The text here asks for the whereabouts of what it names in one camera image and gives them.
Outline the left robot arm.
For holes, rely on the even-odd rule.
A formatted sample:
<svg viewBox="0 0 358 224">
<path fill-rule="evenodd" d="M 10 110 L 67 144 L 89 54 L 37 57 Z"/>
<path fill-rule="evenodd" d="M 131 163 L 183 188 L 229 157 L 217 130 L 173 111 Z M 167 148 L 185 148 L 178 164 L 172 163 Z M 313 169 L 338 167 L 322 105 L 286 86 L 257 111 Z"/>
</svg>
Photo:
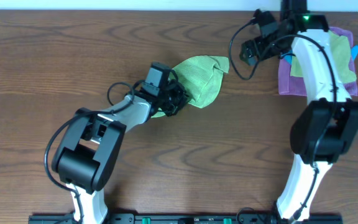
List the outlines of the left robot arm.
<svg viewBox="0 0 358 224">
<path fill-rule="evenodd" d="M 47 174 L 56 172 L 55 184 L 71 193 L 73 223 L 104 223 L 108 209 L 104 186 L 117 161 L 124 135 L 158 112 L 174 116 L 189 101 L 185 87 L 170 80 L 156 87 L 139 80 L 121 102 L 104 110 L 78 109 L 57 134 L 63 133 Z"/>
</svg>

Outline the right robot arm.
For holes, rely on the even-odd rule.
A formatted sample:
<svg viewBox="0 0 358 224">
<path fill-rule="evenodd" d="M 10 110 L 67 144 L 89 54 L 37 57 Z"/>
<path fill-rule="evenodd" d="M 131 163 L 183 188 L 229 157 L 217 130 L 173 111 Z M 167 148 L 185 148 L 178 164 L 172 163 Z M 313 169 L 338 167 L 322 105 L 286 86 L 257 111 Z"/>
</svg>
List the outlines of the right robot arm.
<svg viewBox="0 0 358 224">
<path fill-rule="evenodd" d="M 300 64 L 307 107 L 290 131 L 294 161 L 276 202 L 278 220 L 310 221 L 310 207 L 324 176 L 345 154 L 358 131 L 358 101 L 339 78 L 324 15 L 306 1 L 282 1 L 278 29 L 267 50 L 291 50 Z"/>
</svg>

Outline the bright green cloth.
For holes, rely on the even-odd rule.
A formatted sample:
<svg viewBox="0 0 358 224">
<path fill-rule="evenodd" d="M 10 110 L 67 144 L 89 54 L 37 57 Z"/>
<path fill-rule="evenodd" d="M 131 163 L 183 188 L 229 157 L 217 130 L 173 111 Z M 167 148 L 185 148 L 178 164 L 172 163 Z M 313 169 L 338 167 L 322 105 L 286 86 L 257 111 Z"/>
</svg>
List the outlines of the bright green cloth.
<svg viewBox="0 0 358 224">
<path fill-rule="evenodd" d="M 205 108 L 219 95 L 223 77 L 229 67 L 227 57 L 194 56 L 171 68 L 168 82 L 175 80 L 183 85 L 190 96 L 186 105 Z"/>
</svg>

